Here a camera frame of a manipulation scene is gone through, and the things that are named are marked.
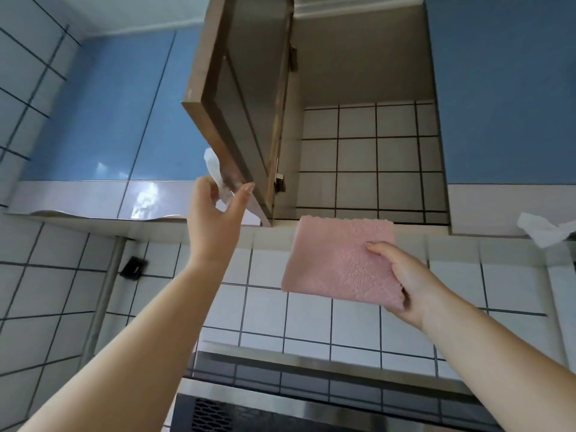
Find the metal pipe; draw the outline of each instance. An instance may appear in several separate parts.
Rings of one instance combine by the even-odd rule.
[[[94,311],[92,321],[90,322],[90,329],[88,330],[88,335],[84,342],[82,358],[80,359],[78,370],[82,369],[84,365],[90,362],[92,356],[94,356],[94,352],[96,351],[96,344],[98,343],[102,323],[106,316],[106,309],[108,309],[108,304],[110,303],[110,297],[112,295],[112,290],[114,289],[114,282],[116,281],[116,275],[120,268],[120,261],[122,260],[126,241],[127,239],[125,237],[116,237],[116,240],[114,241],[112,257],[110,258],[110,264],[108,265],[108,270],[104,277],[104,283],[100,290],[100,295],[98,296],[96,310]]]

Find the towel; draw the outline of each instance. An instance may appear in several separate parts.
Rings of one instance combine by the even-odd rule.
[[[387,220],[300,218],[282,290],[404,309],[402,286],[384,256],[367,241],[394,243]]]

